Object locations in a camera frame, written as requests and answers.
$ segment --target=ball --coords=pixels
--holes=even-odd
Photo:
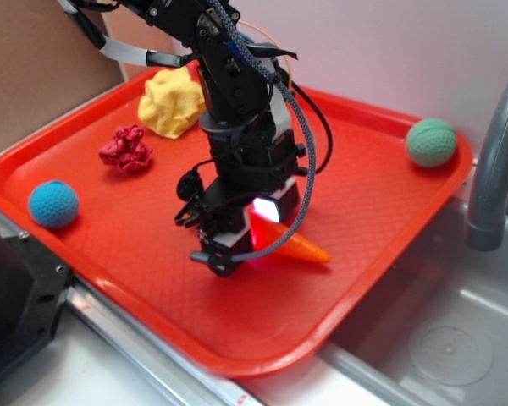
[[[28,199],[30,214],[43,227],[62,228],[70,224],[79,211],[79,199],[67,184],[53,180],[39,185]]]
[[[420,167],[439,167],[456,152],[456,131],[437,118],[414,124],[406,135],[406,152]]]

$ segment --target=gray faucet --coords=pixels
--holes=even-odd
[[[483,143],[468,204],[465,241],[479,251],[502,244],[508,214],[508,85]]]

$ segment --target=blue ball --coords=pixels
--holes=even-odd
[[[67,184],[53,180],[34,189],[28,199],[30,214],[46,228],[70,224],[79,211],[79,199]]]

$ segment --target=orange plastic tray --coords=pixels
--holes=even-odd
[[[182,207],[177,181],[208,156],[199,128],[176,141],[147,130],[143,141],[155,156],[141,173],[120,173],[97,156],[118,126],[138,123],[139,97],[153,75],[120,86],[1,156],[0,210],[159,337],[225,376],[266,375],[315,352],[472,165],[459,136],[450,162],[419,168],[403,141],[416,118],[310,91],[333,128],[334,157],[317,176],[300,231],[332,261],[313,265],[270,255],[220,278],[190,261],[199,249],[195,230],[174,225]],[[323,128],[305,110],[321,158]],[[203,171],[208,184],[213,169]],[[57,232],[36,225],[27,211],[31,191],[51,179],[80,197],[79,216]]]

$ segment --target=tray rim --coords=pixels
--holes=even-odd
[[[71,134],[81,129],[84,125],[92,123],[97,119],[95,111],[101,108],[113,108],[123,105],[125,102],[140,95],[140,86],[144,85],[147,79],[150,79],[159,69],[150,69],[124,83],[113,90],[101,95],[94,101],[87,103],[64,118],[52,123],[48,127],[36,132],[30,138],[21,141],[11,149],[5,151],[0,156],[0,183],[8,178],[11,173],[25,162],[28,162],[38,151],[45,151],[53,145],[56,145],[64,137],[65,133]],[[331,104],[339,108],[345,108],[347,113],[346,122],[359,124],[375,131],[379,131],[390,136],[397,136],[404,139],[408,129],[419,118],[409,116],[399,112],[375,107],[363,102],[353,101],[341,96],[330,95],[325,92],[307,89],[309,95],[317,100],[322,97]],[[45,148],[41,148],[40,140],[46,139]],[[414,216],[415,226],[410,226],[410,221],[403,229],[399,231],[398,237],[391,241],[386,249],[369,265],[368,269],[355,280],[349,289],[343,293],[340,300],[335,303],[334,307],[328,312],[328,316],[323,318],[313,329],[306,335],[305,339],[294,348],[290,348],[283,354],[278,354],[266,359],[228,359],[222,355],[216,354],[206,344],[200,342],[188,332],[183,331],[179,326],[173,323],[166,315],[156,312],[151,306],[146,306],[140,298],[131,294],[127,294],[123,289],[113,286],[98,286],[98,283],[89,281],[91,286],[97,288],[102,294],[111,299],[124,311],[131,314],[144,314],[145,319],[140,321],[150,328],[163,339],[168,340],[172,346],[181,353],[190,358],[194,358],[196,363],[208,368],[209,370],[231,377],[244,378],[254,376],[265,376],[283,368],[293,365],[294,363],[305,359],[314,354],[316,350],[323,344],[324,339],[333,329],[343,320],[345,315],[351,311],[353,306],[349,306],[351,301],[355,303],[361,299],[364,288],[364,278],[368,277],[369,281],[373,281],[374,285],[385,273],[381,268],[383,264],[388,263],[388,259],[393,261],[404,251],[406,246],[418,235],[427,225],[434,214],[442,207],[442,205],[453,195],[461,183],[466,179],[472,168],[472,149],[468,145],[465,138],[457,135],[458,147],[456,156],[453,159],[458,160],[456,170],[446,179],[442,188],[433,194],[430,201],[422,207],[422,209]],[[0,194],[0,211],[7,217],[16,222],[22,228],[30,230],[33,235],[53,250],[57,255],[63,257],[73,269],[79,269],[81,266],[90,265],[94,272],[105,272],[100,266],[87,260],[80,253],[75,252],[54,234],[49,233],[45,228],[35,225],[28,216],[25,215],[16,205]],[[403,244],[403,238],[409,241]]]

